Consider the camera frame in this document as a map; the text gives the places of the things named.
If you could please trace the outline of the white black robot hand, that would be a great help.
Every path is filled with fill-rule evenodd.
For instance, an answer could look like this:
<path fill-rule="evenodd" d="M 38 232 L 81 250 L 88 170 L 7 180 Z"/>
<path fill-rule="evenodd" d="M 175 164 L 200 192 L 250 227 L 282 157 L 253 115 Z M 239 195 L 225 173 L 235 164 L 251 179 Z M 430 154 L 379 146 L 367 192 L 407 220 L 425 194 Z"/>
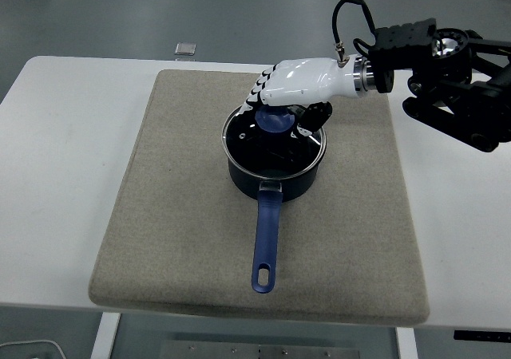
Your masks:
<path fill-rule="evenodd" d="M 326 108 L 332 97 L 360 98 L 366 89 L 362 74 L 355 69 L 356 56 L 340 67 L 332 58 L 285 60 L 264 70 L 257 78 L 239 114 L 254 114 L 260 108 L 300 106 L 305 112 L 295 117 L 293 137 L 310 136 L 328 119 L 317 108 Z"/>

